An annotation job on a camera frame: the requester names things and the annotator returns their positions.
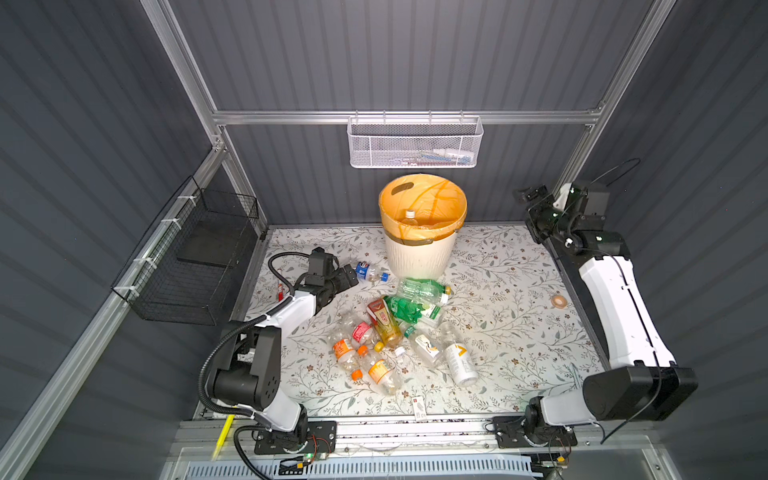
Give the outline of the small bottle blue label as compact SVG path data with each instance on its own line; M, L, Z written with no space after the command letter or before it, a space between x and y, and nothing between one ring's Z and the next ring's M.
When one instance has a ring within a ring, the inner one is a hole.
M376 265L366 261L359 261L355 272L360 280L368 282L388 282L390 274Z

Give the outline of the clear bottle pink label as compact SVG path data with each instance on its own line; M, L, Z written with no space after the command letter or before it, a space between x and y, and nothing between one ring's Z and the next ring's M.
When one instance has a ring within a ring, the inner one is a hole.
M378 338L373 325L363 317L345 312L341 315L342 332L351 340L354 346L373 344Z

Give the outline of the amber bottle red label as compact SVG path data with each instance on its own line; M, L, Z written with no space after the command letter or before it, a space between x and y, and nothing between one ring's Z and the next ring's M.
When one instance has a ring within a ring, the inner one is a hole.
M380 298L369 303L366 311L384 345L395 349L401 343L403 335L385 300Z

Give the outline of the clear bottle orange label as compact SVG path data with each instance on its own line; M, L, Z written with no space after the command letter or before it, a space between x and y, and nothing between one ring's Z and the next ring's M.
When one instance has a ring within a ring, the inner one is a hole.
M337 365L353 381L361 381L363 379L363 372L360 367L359 355L347 332L343 329L335 328L328 336L328 344L333 350Z

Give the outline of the clear plastic bottle white cap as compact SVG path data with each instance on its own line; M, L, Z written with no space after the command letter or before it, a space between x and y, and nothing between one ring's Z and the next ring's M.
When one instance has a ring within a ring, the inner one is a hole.
M416 212L414 210L406 210L404 218L401 220L401 222L405 225L409 226L419 226L420 222L416 218Z

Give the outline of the clear bottle orange cap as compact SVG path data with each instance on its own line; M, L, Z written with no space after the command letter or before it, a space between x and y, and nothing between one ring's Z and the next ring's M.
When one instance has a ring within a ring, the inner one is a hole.
M366 371L378 392L394 396L401 389L402 382L395 367L382 355L366 345L358 350L361 367Z

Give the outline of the large clear bottle white label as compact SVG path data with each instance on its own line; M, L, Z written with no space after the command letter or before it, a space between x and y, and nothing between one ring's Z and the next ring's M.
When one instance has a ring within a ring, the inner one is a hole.
M444 356L454 383L459 387L473 385L479 379L479 373L473 364L468 345L456 327L449 322L438 328L444 345Z

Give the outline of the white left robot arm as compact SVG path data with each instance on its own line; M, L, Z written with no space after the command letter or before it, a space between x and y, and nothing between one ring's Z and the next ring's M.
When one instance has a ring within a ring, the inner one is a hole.
M308 260L308 269L291 283L273 266L284 257ZM287 288L283 300L266 313L223 334L204 361L197 380L200 403L208 410L249 418L291 441L308 435L306 408L280 388L282 343L336 295L358 284L355 269L317 247L310 253L279 252L268 259L269 271Z

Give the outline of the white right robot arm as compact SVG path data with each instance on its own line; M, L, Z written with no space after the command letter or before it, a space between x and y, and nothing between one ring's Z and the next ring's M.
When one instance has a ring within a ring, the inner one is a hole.
M697 389L659 335L639 291L630 250L605 227L610 193L597 182L519 190L525 225L544 246L604 364L603 371L562 394L542 395L526 408L532 434L601 421L663 421Z

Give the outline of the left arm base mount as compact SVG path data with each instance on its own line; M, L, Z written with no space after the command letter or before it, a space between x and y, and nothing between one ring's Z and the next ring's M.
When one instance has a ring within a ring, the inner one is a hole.
M256 455L314 454L321 457L335 451L338 423L309 421L299 423L294 431L259 429L251 434Z

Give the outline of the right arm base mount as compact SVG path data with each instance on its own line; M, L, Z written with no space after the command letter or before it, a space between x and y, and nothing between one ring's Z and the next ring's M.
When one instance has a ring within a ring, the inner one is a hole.
M524 415L495 416L485 425L492 434L499 448L547 448L565 447L570 449L578 445L573 430L563 426L550 426L534 423Z

